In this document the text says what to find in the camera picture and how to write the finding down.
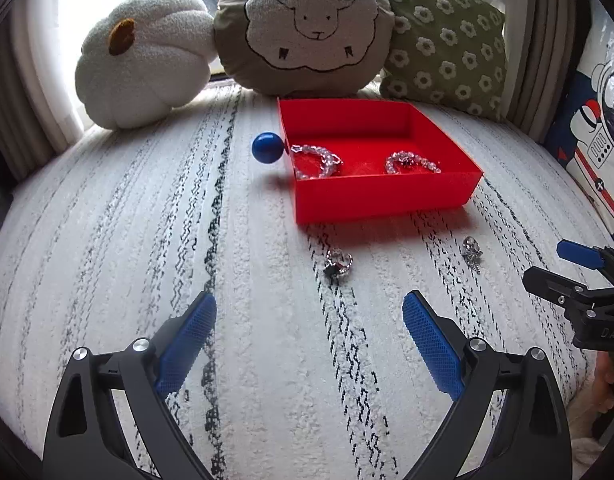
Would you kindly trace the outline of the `person's hand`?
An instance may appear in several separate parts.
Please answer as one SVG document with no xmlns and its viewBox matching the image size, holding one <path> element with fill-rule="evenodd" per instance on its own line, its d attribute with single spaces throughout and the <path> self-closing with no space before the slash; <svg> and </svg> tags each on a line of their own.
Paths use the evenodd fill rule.
<svg viewBox="0 0 614 480">
<path fill-rule="evenodd" d="M 599 351 L 596 356 L 592 400 L 600 413 L 614 407 L 614 364 L 608 352 Z"/>
</svg>

